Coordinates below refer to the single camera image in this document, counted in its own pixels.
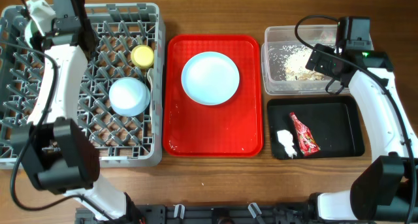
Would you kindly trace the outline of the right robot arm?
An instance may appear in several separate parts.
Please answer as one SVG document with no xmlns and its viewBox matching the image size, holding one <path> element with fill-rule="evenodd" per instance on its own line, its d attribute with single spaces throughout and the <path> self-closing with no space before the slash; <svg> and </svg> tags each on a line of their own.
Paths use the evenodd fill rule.
<svg viewBox="0 0 418 224">
<path fill-rule="evenodd" d="M 337 18 L 335 47 L 312 46 L 307 69 L 350 90 L 366 127 L 372 164 L 347 191 L 318 193 L 324 221 L 417 222 L 417 135 L 398 97 L 394 67 L 373 49 L 370 19 Z"/>
</svg>

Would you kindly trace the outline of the light blue plate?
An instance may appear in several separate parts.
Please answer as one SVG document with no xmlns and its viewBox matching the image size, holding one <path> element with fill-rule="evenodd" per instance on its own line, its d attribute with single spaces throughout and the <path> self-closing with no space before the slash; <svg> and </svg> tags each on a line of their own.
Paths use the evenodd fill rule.
<svg viewBox="0 0 418 224">
<path fill-rule="evenodd" d="M 235 95 L 240 85 L 240 73 L 234 61 L 225 54 L 202 52 L 184 65 L 181 84 L 192 101 L 215 106 Z"/>
</svg>

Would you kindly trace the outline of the food leftovers rice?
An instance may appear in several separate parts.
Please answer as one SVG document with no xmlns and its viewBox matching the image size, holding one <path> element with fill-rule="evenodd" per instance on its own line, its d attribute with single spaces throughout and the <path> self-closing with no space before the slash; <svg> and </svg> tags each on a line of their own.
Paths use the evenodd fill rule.
<svg viewBox="0 0 418 224">
<path fill-rule="evenodd" d="M 268 49 L 270 77 L 274 81 L 324 80 L 324 75 L 306 68 L 312 50 L 301 45 Z"/>
</svg>

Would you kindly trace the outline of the red snack wrapper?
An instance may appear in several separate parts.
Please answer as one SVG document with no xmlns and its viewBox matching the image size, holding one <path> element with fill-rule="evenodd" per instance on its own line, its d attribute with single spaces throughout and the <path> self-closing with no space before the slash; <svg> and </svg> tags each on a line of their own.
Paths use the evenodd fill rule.
<svg viewBox="0 0 418 224">
<path fill-rule="evenodd" d="M 294 112 L 291 112 L 289 116 L 297 132 L 298 145 L 303 156 L 310 156 L 319 152 L 321 149 L 314 140 L 310 129 L 297 118 Z"/>
</svg>

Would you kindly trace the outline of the yellow plastic cup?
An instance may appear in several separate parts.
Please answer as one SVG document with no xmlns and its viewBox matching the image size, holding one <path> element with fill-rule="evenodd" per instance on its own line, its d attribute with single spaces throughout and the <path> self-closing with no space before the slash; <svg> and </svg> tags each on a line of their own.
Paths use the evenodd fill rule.
<svg viewBox="0 0 418 224">
<path fill-rule="evenodd" d="M 153 67 L 154 50 L 147 45 L 135 46 L 131 51 L 131 61 L 140 69 L 149 69 Z"/>
</svg>

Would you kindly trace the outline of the green bowl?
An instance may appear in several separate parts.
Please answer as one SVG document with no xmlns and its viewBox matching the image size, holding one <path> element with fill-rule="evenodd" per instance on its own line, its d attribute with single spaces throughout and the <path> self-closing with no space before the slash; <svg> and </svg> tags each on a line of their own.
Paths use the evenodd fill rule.
<svg viewBox="0 0 418 224">
<path fill-rule="evenodd" d="M 30 20 L 24 30 L 24 38 L 27 45 L 35 50 L 41 50 L 42 47 L 42 35 L 38 30 L 35 22 Z"/>
</svg>

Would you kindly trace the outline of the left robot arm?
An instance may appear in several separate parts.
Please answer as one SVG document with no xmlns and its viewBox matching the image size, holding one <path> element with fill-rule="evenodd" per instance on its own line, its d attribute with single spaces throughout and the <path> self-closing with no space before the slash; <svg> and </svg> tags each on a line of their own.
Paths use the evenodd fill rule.
<svg viewBox="0 0 418 224">
<path fill-rule="evenodd" d="M 44 58 L 40 91 L 27 123 L 10 137 L 32 186 L 75 199 L 104 223 L 145 223 L 127 193 L 100 174 L 99 152 L 77 124 L 82 77 L 98 45 L 85 0 L 24 2 L 25 49 Z"/>
</svg>

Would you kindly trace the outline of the white tissue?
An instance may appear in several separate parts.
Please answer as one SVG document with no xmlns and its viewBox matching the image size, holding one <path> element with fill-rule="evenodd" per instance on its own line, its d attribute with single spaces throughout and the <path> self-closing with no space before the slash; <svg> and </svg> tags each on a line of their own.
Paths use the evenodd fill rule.
<svg viewBox="0 0 418 224">
<path fill-rule="evenodd" d="M 293 135 L 288 130 L 280 130 L 277 133 L 278 142 L 284 147 L 287 156 L 291 159 L 297 156 L 297 151 L 294 149 Z"/>
</svg>

